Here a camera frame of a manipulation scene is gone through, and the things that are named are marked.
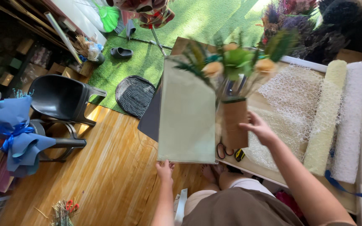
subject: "flower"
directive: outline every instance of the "flower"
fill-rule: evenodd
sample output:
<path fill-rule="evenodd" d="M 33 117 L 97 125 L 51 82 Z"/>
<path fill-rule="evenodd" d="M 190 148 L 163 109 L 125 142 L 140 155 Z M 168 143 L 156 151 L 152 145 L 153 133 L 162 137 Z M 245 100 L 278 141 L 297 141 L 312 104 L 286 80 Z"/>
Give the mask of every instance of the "flower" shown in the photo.
<path fill-rule="evenodd" d="M 276 72 L 276 64 L 271 59 L 260 59 L 255 64 L 257 72 Z"/>
<path fill-rule="evenodd" d="M 238 45 L 235 42 L 231 42 L 231 43 L 223 46 L 223 50 L 225 52 L 230 51 L 230 50 L 235 50 L 235 49 L 238 49 Z"/>
<path fill-rule="evenodd" d="M 220 74 L 223 73 L 224 67 L 223 64 L 220 62 L 212 62 L 207 64 L 203 69 L 203 73 L 205 74 L 205 77 L 217 77 Z"/>

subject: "blue bouquet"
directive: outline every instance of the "blue bouquet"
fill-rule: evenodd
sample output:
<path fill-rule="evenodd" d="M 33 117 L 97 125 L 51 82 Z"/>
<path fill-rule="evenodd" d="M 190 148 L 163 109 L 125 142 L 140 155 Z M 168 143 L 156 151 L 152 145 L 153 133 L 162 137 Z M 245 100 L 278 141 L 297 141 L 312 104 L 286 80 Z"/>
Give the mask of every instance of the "blue bouquet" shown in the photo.
<path fill-rule="evenodd" d="M 8 154 L 7 170 L 14 177 L 34 174 L 39 167 L 38 153 L 56 144 L 50 137 L 34 134 L 28 116 L 31 96 L 0 100 L 1 150 Z"/>

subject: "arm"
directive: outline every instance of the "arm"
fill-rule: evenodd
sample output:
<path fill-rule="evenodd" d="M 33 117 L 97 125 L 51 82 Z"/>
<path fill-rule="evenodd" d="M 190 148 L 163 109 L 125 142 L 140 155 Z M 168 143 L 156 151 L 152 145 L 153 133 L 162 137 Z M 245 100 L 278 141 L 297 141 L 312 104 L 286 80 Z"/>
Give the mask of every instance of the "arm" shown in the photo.
<path fill-rule="evenodd" d="M 259 141 L 268 147 L 308 223 L 321 225 L 346 222 L 355 225 L 334 195 L 303 166 L 267 123 L 250 111 L 248 117 L 251 118 L 252 124 L 240 123 L 240 127 L 254 132 Z"/>
<path fill-rule="evenodd" d="M 174 200 L 173 200 L 173 179 L 171 174 L 174 170 L 174 163 L 166 160 L 163 166 L 156 163 L 157 175 L 161 179 L 160 193 L 156 212 L 154 213 L 152 226 L 173 226 L 174 225 Z"/>

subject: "artificial grass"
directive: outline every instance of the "artificial grass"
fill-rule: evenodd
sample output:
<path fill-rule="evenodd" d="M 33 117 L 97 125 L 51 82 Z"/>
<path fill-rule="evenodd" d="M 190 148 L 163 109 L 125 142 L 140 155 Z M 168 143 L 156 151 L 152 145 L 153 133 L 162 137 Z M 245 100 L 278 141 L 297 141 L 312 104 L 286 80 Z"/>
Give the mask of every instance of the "artificial grass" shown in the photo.
<path fill-rule="evenodd" d="M 213 37 L 221 35 L 226 43 L 237 41 L 240 31 L 244 34 L 244 46 L 254 46 L 264 29 L 262 9 L 270 0 L 177 0 L 169 4 L 175 18 L 164 27 L 156 29 L 162 45 L 173 46 L 178 36 L 213 44 Z M 135 25 L 131 36 L 142 40 L 154 40 L 152 31 Z M 89 84 L 107 91 L 107 97 L 99 104 L 123 112 L 115 101 L 115 88 L 130 75 L 139 75 L 157 85 L 163 72 L 163 55 L 157 46 L 140 41 L 127 41 L 125 30 L 120 37 L 109 34 L 103 54 L 106 61 L 92 74 Z M 131 59 L 115 59 L 110 55 L 113 47 L 134 51 Z"/>

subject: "hand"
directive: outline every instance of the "hand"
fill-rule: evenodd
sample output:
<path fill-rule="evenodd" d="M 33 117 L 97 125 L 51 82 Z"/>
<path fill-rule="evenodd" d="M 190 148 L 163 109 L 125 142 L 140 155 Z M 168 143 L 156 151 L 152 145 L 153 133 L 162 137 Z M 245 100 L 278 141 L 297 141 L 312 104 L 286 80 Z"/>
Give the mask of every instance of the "hand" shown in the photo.
<path fill-rule="evenodd" d="M 240 128 L 246 131 L 252 131 L 258 137 L 261 144 L 265 146 L 269 146 L 279 139 L 261 117 L 250 110 L 247 113 L 250 124 L 240 123 Z"/>
<path fill-rule="evenodd" d="M 170 182 L 173 185 L 173 178 L 171 175 L 173 174 L 175 164 L 173 162 L 169 162 L 165 160 L 162 166 L 160 166 L 160 161 L 156 162 L 157 175 L 160 177 L 162 183 Z"/>

